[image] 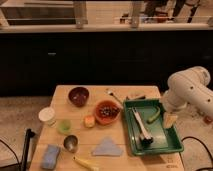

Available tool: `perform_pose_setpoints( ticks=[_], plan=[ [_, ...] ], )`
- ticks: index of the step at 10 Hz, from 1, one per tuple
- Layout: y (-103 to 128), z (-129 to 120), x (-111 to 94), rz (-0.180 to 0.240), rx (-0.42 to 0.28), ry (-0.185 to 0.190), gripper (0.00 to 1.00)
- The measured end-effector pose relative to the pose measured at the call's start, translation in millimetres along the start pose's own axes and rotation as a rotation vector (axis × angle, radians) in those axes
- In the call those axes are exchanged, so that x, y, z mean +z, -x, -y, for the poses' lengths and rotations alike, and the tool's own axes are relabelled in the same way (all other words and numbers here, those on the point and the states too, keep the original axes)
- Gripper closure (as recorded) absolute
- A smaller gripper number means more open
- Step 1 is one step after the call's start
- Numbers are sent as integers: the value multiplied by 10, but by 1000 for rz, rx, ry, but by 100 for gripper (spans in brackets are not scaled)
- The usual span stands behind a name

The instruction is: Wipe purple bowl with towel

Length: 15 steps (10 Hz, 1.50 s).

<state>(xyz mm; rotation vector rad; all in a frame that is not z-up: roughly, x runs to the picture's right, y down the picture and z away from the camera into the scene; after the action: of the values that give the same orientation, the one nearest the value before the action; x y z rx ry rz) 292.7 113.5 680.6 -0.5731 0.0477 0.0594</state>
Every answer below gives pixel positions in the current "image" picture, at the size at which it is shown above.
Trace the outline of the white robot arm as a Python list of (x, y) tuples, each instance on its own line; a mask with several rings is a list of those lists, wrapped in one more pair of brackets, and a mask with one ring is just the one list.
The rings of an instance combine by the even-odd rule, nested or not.
[(173, 73), (160, 102), (167, 112), (180, 111), (190, 103), (213, 118), (213, 90), (207, 87), (210, 80), (209, 71), (202, 66)]

